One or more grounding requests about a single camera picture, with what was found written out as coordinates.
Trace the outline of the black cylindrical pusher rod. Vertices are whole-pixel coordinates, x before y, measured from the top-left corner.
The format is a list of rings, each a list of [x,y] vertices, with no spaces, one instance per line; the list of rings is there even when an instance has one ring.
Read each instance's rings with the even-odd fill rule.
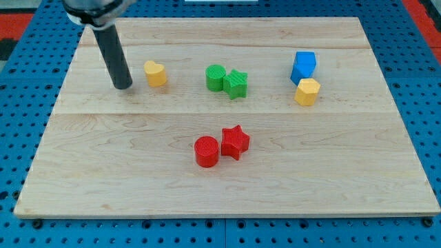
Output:
[[[93,31],[113,86],[126,90],[132,86],[132,76],[115,25]]]

